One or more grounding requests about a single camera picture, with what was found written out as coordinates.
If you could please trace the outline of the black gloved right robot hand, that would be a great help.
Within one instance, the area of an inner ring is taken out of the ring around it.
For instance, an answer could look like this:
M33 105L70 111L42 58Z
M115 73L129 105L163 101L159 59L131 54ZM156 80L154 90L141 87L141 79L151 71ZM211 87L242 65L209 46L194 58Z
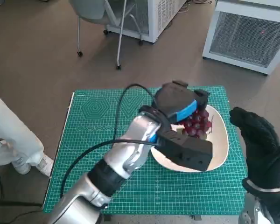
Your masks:
M280 141L273 125L240 107L230 110L230 122L245 142L248 180L261 189L280 188Z

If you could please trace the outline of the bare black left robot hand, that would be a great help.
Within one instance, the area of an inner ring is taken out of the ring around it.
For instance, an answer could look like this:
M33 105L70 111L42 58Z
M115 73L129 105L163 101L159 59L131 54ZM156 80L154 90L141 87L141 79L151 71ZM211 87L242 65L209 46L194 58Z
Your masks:
M205 110L209 95L203 89L188 89L183 81L172 81L156 92L152 107L162 112L171 124L177 124L195 112Z

